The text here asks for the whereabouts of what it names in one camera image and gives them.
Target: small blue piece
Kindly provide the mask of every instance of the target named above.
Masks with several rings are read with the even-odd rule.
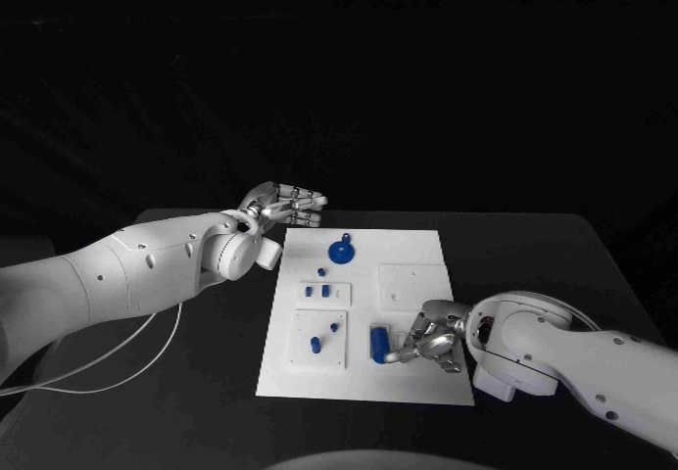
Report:
[[[354,259],[354,245],[351,244],[351,235],[344,234],[343,241],[335,242],[330,247],[330,258],[338,264],[347,264]]]
[[[321,340],[317,336],[311,338],[311,349],[314,350],[314,354],[321,353]]]
[[[389,346],[389,334],[386,328],[374,328],[371,330],[371,343],[373,343],[373,359],[377,364],[384,364],[386,355],[392,352]]]

